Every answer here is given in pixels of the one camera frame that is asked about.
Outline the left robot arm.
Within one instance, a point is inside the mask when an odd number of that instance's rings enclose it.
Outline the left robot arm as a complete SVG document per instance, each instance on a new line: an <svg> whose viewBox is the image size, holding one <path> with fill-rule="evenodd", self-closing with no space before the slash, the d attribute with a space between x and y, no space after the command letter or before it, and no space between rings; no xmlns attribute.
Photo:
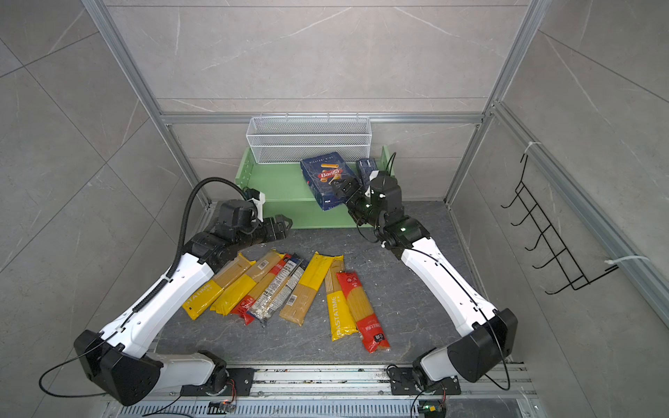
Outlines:
<svg viewBox="0 0 669 418"><path fill-rule="evenodd" d="M166 388L217 395L226 388L226 362L207 350L152 355L150 345L183 304L242 250L283 240L293 225L283 215L259 216L251 201L217 206L207 228L177 251L177 260L134 304L99 332L85 330L74 349L85 376L105 394L132 406Z"/></svg>

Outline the long blue spaghetti box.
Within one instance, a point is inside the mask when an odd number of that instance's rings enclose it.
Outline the long blue spaghetti box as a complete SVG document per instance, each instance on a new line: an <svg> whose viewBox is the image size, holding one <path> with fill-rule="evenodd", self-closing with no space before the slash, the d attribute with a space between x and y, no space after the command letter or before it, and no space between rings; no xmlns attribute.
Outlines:
<svg viewBox="0 0 669 418"><path fill-rule="evenodd" d="M376 161L373 158L360 158L355 162L355 166L359 173L359 178L362 181L362 186L364 189L368 189L370 182L378 175L378 167Z"/></svg>

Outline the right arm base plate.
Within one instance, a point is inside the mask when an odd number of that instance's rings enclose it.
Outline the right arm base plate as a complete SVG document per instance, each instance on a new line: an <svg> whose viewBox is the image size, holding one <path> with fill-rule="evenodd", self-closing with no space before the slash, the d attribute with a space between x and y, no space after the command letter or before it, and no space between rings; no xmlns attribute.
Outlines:
<svg viewBox="0 0 669 418"><path fill-rule="evenodd" d="M392 395L461 395L462 390L456 376L446 377L441 381L432 381L413 367L398 367L390 364L385 369L390 380Z"/></svg>

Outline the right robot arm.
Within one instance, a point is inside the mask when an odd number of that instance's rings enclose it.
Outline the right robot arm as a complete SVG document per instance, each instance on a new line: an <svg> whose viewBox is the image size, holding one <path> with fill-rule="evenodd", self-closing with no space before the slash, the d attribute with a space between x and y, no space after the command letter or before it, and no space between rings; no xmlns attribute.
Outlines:
<svg viewBox="0 0 669 418"><path fill-rule="evenodd" d="M331 186L355 224L371 225L382 246L430 289L460 335L459 340L414 361L412 374L418 388L429 390L456 376L476 382L497 365L505 365L512 353L517 317L479 294L447 261L423 224L404 212L397 180L379 172L369 187L355 176L335 179Z"/></svg>

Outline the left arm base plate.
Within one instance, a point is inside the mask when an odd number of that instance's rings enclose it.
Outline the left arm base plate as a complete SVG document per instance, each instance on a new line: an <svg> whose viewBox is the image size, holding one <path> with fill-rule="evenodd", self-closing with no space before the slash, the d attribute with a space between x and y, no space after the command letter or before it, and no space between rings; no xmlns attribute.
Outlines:
<svg viewBox="0 0 669 418"><path fill-rule="evenodd" d="M250 367L221 370L204 385L183 386L179 394L182 396L249 396L254 383L254 375L255 369Z"/></svg>

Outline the blue Barilla rigatoni box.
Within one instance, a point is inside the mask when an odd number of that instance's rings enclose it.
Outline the blue Barilla rigatoni box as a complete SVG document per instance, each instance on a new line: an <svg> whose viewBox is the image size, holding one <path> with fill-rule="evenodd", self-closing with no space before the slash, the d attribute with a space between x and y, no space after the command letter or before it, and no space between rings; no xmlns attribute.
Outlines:
<svg viewBox="0 0 669 418"><path fill-rule="evenodd" d="M300 162L301 173L315 201L324 211L329 211L343 203L333 189L337 180L356 177L352 166L338 152L305 158Z"/></svg>

